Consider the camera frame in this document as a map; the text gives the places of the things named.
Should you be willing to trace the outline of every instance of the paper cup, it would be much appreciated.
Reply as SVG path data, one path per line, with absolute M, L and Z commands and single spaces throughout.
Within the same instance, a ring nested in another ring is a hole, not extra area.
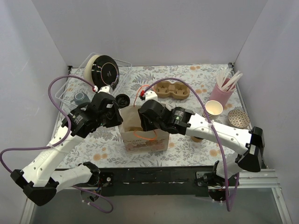
M 227 78 L 224 81 L 223 85 L 225 85 L 229 80 L 230 80 L 230 78 Z M 225 106 L 225 104 L 228 102 L 228 99 L 231 97 L 232 94 L 233 94 L 233 91 L 230 91 L 230 92 L 222 91 L 216 83 L 213 91 L 211 92 L 209 100 L 217 100 L 218 102 L 221 103 L 222 106 Z
M 216 100 L 207 101 L 205 107 L 211 120 L 215 120 L 223 111 L 221 103 Z M 202 113 L 202 116 L 206 118 L 206 114 L 204 112 Z

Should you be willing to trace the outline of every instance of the pink cup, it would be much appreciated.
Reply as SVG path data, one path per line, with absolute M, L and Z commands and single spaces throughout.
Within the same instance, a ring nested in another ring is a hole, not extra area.
M 223 86 L 230 80 L 230 78 L 226 78 L 226 80 L 223 83 Z M 215 87 L 210 95 L 209 100 L 216 100 L 219 103 L 221 103 L 221 105 L 224 107 L 226 105 L 226 103 L 228 102 L 230 96 L 233 94 L 232 92 L 225 92 L 222 91 L 221 89 L 219 89 L 217 83 L 215 84 Z

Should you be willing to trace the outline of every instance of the cardboard cup holder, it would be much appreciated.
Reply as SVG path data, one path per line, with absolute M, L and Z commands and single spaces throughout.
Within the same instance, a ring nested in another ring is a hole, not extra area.
M 172 96 L 175 99 L 186 99 L 190 94 L 190 89 L 181 82 L 162 81 L 154 85 L 154 91 L 162 98 Z

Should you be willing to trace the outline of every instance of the white cup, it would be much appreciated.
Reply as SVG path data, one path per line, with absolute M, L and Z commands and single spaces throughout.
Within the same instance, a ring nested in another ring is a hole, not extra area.
M 223 112 L 223 107 L 218 101 L 210 100 L 206 103 L 206 111 L 209 114 L 209 118 L 214 120 Z M 204 112 L 202 113 L 202 116 L 206 118 L 206 114 Z

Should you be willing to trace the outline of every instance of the black lid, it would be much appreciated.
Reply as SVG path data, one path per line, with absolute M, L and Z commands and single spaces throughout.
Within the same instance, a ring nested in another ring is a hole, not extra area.
M 119 94 L 115 97 L 115 100 L 119 106 L 119 108 L 124 108 L 130 105 L 130 97 L 126 94 Z
M 107 55 L 99 56 L 92 66 L 93 83 L 98 88 L 112 85 L 112 89 L 114 90 L 119 81 L 119 73 L 115 60 Z

